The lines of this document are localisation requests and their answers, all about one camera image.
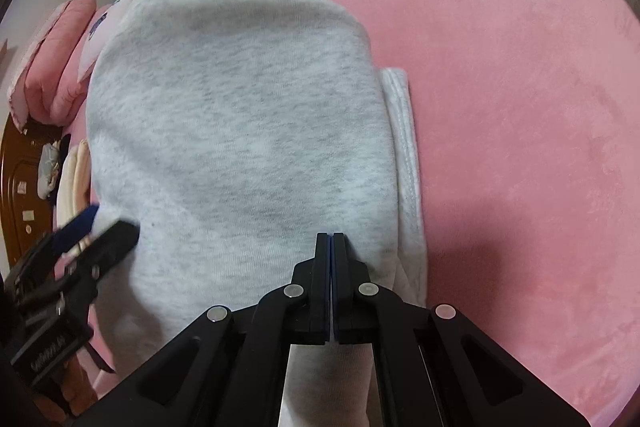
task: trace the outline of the round metal pin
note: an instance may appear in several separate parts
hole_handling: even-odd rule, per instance
[[[441,304],[436,308],[436,315],[441,319],[452,319],[456,316],[456,309],[449,304]]]
[[[290,284],[284,288],[284,295],[289,298],[300,297],[304,292],[305,289],[300,284]]]
[[[366,295],[367,297],[372,297],[373,295],[376,295],[380,291],[380,288],[378,288],[377,284],[373,284],[372,282],[364,282],[360,286],[358,286],[358,291],[362,295]]]
[[[211,322],[220,322],[226,319],[226,308],[224,306],[213,306],[207,310],[207,318]]]

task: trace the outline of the pink bedspread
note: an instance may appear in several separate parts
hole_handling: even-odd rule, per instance
[[[640,383],[640,25],[623,0],[334,0],[408,71],[430,301],[595,427]]]

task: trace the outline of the pink pillow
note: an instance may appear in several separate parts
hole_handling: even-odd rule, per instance
[[[133,1],[134,0],[117,0],[92,24],[88,39],[80,56],[80,64],[78,66],[79,82],[85,82],[91,76],[95,61],[98,60],[98,55],[100,55],[104,45],[115,34],[118,24],[120,24],[120,21]]]
[[[40,45],[42,41],[47,37],[47,34],[51,31],[54,24],[58,22],[60,16],[65,11],[66,7],[70,1],[63,2],[60,6],[58,6],[47,21],[42,25],[40,29],[36,32],[33,39],[31,40],[31,44],[27,48],[27,51],[22,56],[22,60],[18,69],[15,71],[14,79],[12,80],[9,89],[7,90],[7,100],[9,102],[9,112],[11,113],[11,118],[14,120],[14,125],[19,131],[22,131],[25,124],[27,123],[27,119],[29,118],[29,108],[27,106],[27,98],[24,94],[24,83],[27,77],[27,73],[33,59],[36,56],[36,53],[40,49]]]
[[[60,76],[95,13],[95,0],[72,0],[40,45],[24,81],[29,114],[42,123],[49,116]]]
[[[55,125],[69,125],[74,121],[74,118],[78,113],[78,108],[82,105],[82,102],[84,102],[89,86],[88,82],[82,82],[82,79],[78,78],[78,66],[80,64],[82,49],[84,49],[84,44],[86,43],[91,28],[109,9],[109,6],[110,5],[106,5],[98,8],[98,11],[94,14],[91,22],[89,22],[85,28],[84,34],[80,38],[78,45],[73,50],[71,57],[69,57],[69,60],[66,63],[65,70],[62,72],[62,76],[60,77],[58,89],[56,90],[53,102],[51,102],[51,109],[49,112],[51,122]]]

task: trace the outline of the brown wooden furniture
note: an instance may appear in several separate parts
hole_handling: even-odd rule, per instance
[[[52,229],[52,208],[38,197],[42,146],[59,140],[62,128],[30,120],[20,133],[8,118],[0,145],[0,222],[13,266],[40,236]]]

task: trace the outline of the white wall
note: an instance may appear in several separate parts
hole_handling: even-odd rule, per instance
[[[13,72],[31,41],[31,36],[54,8],[65,1],[68,0],[13,0],[0,22],[0,44],[7,39],[8,46],[6,55],[0,62],[0,126],[4,127],[9,115],[6,91],[11,84]],[[98,6],[113,1],[115,0],[97,0]],[[0,235],[0,272],[3,277],[6,276],[8,268],[4,239]]]

